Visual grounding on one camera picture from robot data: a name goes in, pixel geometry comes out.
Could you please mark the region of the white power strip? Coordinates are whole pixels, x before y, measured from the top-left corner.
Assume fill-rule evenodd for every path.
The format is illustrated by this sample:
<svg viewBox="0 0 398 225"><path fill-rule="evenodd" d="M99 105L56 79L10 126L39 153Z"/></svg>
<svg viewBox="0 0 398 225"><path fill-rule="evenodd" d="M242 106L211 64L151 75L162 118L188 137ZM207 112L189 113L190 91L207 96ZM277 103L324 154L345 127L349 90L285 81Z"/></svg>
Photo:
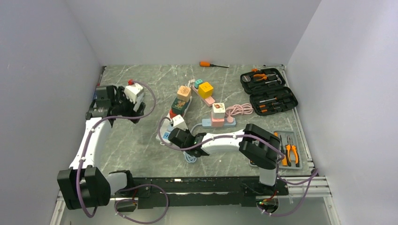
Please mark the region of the white power strip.
<svg viewBox="0 0 398 225"><path fill-rule="evenodd" d="M175 97L169 112L165 115L166 119L161 119L157 124L155 135L160 145L170 144L168 137L175 128L182 130L188 129L184 120L184 115L186 115L191 101L192 97L190 97L188 101L183 101Z"/></svg>

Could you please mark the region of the blue power strip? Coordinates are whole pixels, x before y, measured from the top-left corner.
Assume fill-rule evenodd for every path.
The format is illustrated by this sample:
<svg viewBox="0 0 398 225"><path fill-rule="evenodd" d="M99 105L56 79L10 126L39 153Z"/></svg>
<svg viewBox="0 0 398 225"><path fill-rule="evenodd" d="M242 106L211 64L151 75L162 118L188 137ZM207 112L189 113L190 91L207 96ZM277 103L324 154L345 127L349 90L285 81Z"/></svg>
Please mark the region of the blue power strip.
<svg viewBox="0 0 398 225"><path fill-rule="evenodd" d="M222 127L235 127L236 120L233 118L231 121L228 121L226 118L224 119L202 119L201 125L204 128L222 128Z"/></svg>

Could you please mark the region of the pink power strip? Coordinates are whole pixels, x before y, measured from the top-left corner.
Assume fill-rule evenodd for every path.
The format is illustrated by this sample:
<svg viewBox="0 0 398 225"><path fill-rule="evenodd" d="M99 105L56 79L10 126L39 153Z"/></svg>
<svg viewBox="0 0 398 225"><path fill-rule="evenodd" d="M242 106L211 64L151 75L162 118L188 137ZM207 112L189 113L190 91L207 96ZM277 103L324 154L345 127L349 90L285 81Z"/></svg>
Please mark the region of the pink power strip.
<svg viewBox="0 0 398 225"><path fill-rule="evenodd" d="M215 103L213 98L214 88L209 82L204 82L196 88L194 85L191 89L200 97L200 99L208 106L211 107Z"/></svg>

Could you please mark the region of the black tool case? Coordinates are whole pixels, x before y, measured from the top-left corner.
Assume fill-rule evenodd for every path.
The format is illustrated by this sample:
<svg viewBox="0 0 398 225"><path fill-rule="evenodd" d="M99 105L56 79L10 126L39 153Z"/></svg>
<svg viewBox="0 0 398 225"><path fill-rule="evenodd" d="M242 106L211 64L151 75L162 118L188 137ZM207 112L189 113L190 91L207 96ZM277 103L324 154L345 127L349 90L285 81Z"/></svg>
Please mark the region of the black tool case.
<svg viewBox="0 0 398 225"><path fill-rule="evenodd" d="M298 100L286 86L286 80L276 68L252 69L240 75L240 82L254 112L268 116L294 109Z"/></svg>

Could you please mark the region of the grey tool tray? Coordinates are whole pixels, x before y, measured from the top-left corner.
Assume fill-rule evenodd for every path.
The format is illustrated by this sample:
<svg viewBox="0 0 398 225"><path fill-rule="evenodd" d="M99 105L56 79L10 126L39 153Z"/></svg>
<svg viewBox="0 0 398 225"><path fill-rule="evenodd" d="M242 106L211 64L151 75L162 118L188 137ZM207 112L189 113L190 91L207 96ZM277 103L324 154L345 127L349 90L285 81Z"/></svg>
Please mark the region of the grey tool tray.
<svg viewBox="0 0 398 225"><path fill-rule="evenodd" d="M275 131L273 133L265 131L256 136L278 149L283 156L259 139L245 138L243 152L249 158L250 164L270 170L275 169L276 165L279 165L280 169L302 169L301 155L293 131Z"/></svg>

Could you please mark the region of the pink cube plug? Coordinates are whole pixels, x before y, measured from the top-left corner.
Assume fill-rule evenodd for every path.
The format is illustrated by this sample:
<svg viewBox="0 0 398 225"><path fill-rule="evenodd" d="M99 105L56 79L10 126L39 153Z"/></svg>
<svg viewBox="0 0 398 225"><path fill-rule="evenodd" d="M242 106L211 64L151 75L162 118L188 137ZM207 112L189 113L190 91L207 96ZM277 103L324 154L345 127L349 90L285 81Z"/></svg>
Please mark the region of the pink cube plug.
<svg viewBox="0 0 398 225"><path fill-rule="evenodd" d="M218 119L212 117L210 121L211 121L211 127L219 128L224 126L225 119L224 118Z"/></svg>

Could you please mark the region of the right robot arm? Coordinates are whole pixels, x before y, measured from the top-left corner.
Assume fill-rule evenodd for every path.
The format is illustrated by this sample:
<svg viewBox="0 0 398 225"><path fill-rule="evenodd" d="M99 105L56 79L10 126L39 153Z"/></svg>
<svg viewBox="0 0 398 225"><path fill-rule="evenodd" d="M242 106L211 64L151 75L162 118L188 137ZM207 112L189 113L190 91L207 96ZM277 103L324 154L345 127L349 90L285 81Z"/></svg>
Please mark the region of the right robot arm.
<svg viewBox="0 0 398 225"><path fill-rule="evenodd" d="M239 152L259 167L259 190L269 195L276 190L278 160L283 158L281 140L255 124L232 133L193 135L189 130L175 128L168 135L172 149L185 151L194 157L216 153Z"/></svg>

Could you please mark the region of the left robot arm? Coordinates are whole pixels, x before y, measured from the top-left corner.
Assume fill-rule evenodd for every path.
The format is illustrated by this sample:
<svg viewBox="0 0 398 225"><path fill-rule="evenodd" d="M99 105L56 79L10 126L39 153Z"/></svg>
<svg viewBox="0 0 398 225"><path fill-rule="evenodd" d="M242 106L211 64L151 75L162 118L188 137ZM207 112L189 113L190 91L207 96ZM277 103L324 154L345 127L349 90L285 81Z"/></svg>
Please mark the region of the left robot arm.
<svg viewBox="0 0 398 225"><path fill-rule="evenodd" d="M111 196L128 197L135 184L129 170L105 176L99 166L101 152L114 121L126 117L134 124L144 116L144 88L138 83L123 86L98 86L85 114L85 132L79 150L66 170L57 175L57 182L69 210L108 205Z"/></svg>

